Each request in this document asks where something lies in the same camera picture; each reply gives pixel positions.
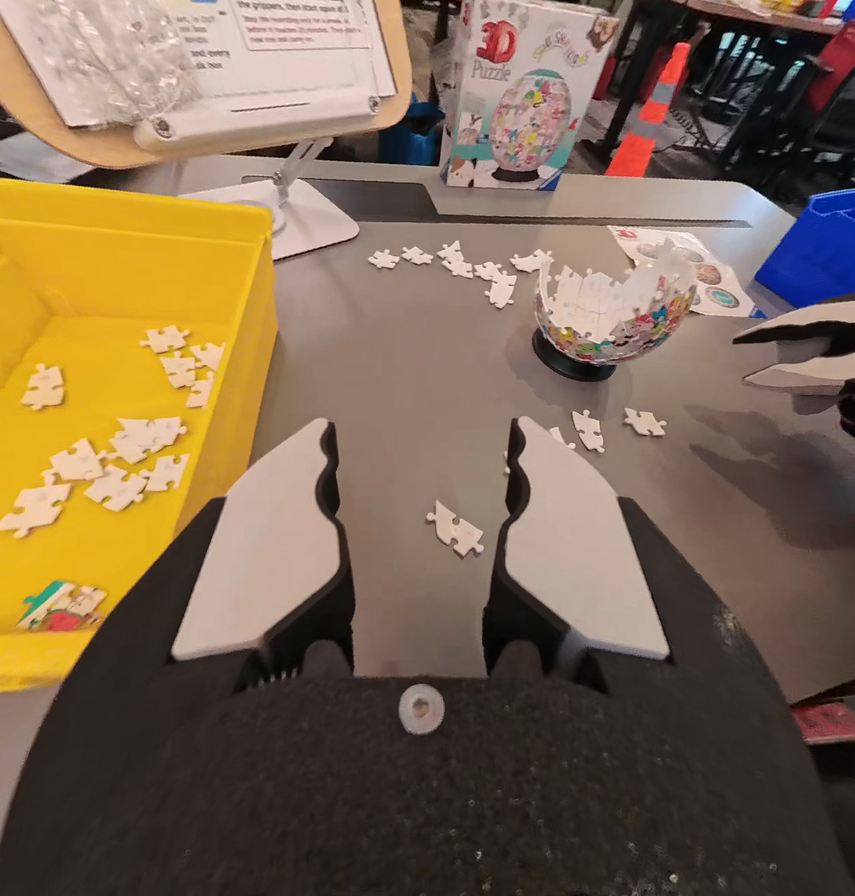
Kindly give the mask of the red black object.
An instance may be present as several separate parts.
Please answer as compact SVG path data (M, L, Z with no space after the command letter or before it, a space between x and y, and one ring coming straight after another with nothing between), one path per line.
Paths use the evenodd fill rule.
M823 703L796 705L792 717L805 745L855 743L855 695Z

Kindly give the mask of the background wooden table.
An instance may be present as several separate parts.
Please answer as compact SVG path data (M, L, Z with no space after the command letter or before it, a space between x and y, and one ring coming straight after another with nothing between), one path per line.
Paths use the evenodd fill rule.
M640 104L643 84L656 80L657 53L666 59L679 40L693 44L688 77L674 101L694 140L690 149L730 167L742 146L800 77L802 59L824 50L840 18L800 14L809 2L613 2L622 18L612 58L617 104L604 135L591 148L612 157Z

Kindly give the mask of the dark blue bin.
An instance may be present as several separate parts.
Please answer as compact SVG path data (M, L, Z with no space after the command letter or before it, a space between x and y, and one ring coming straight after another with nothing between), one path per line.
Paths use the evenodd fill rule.
M378 134L378 162L391 165L437 167L440 160L444 113L433 102L412 93L410 106L395 125Z

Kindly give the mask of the yellow plastic bin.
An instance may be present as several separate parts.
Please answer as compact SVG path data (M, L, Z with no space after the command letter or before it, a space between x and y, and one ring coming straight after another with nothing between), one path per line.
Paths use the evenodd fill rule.
M181 325L227 346L178 490L120 513L71 497L53 526L0 533L0 693L60 683L175 536L246 469L278 331L271 231L263 210L0 180L0 398L14 397L57 323ZM53 581L107 591L100 623L19 630L23 600Z

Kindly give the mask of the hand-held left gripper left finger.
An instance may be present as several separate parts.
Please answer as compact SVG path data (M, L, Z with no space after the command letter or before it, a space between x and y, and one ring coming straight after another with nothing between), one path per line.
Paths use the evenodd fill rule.
M175 635L176 661L257 651L302 663L310 644L331 641L354 662L339 464L335 426L318 418L231 487Z

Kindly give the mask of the orange object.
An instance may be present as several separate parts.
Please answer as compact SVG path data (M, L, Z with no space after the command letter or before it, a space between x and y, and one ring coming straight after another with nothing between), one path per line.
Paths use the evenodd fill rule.
M656 75L645 95L645 101L620 145L612 154L605 175L613 177L644 177L657 148L657 139L663 129L667 113L682 84L683 74L690 55L690 43L674 44L665 63L660 53L659 64L648 71Z

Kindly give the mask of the partly built white puzzle ball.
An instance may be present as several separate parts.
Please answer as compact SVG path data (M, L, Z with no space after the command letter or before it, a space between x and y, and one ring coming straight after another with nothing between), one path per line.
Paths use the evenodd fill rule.
M537 273L537 357L557 374L580 382L602 382L619 364L660 347L690 314L695 273L669 240L657 260L634 267L624 280L570 267L552 275L552 263Z

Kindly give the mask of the printed instruction leaflet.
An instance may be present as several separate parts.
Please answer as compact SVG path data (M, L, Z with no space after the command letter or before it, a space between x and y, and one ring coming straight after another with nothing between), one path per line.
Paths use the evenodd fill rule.
M615 242L635 267L657 260L666 241L693 268L697 295L692 310L700 315L751 318L756 306L741 287L733 269L687 232L641 227L608 226Z

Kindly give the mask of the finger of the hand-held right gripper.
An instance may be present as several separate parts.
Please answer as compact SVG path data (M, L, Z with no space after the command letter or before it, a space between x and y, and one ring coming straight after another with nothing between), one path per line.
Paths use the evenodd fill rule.
M745 330L737 345L768 342L804 342L824 339L828 345L855 347L855 297L796 308Z
M744 383L789 395L835 397L855 387L855 351L778 363L746 375Z

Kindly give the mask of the white clamp bar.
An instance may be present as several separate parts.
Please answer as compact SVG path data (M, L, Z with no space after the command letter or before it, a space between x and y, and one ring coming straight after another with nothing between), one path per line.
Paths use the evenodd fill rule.
M159 158L188 159L365 131L381 109L381 98L358 88L271 106L232 107L212 99L144 120L132 129L132 138Z

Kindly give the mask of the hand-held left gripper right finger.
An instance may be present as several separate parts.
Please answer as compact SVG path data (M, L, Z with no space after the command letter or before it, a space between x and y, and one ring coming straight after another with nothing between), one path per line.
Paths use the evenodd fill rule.
M666 661L671 649L620 498L530 417L511 420L505 506L484 609L484 660L535 645L542 663L589 651Z

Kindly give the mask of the wooden document board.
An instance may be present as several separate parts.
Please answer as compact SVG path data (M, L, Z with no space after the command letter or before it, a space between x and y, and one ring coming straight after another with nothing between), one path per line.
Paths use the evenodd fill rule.
M0 102L25 131L34 134L51 148L76 161L111 170L146 167L211 154L248 153L322 137L374 133L399 122L410 105L412 86L412 65L401 4L377 1L375 11L397 92L392 97L383 98L377 112L369 118L340 116L322 125L279 126L251 136L206 137L192 141L189 148L175 149L159 144L148 151L137 144L128 126L90 130L68 127L1 17Z

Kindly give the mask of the colourful puzzle ball box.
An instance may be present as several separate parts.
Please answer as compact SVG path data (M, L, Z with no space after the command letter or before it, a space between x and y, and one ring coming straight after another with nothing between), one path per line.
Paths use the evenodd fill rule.
M556 190L619 21L562 2L462 2L440 173L453 188Z

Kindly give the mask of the clear plastic bag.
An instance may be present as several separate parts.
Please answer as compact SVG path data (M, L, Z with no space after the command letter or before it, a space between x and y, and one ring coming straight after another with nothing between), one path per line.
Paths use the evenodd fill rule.
M84 128L134 126L201 98L167 2L33 2L47 64L86 118Z

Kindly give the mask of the colourful assembled puzzle fragment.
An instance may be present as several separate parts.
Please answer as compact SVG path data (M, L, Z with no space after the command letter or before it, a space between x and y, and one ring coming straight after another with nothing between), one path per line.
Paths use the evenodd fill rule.
M100 605L108 592L70 581L53 581L23 600L24 610L16 623L29 633L67 633L91 628L100 623Z

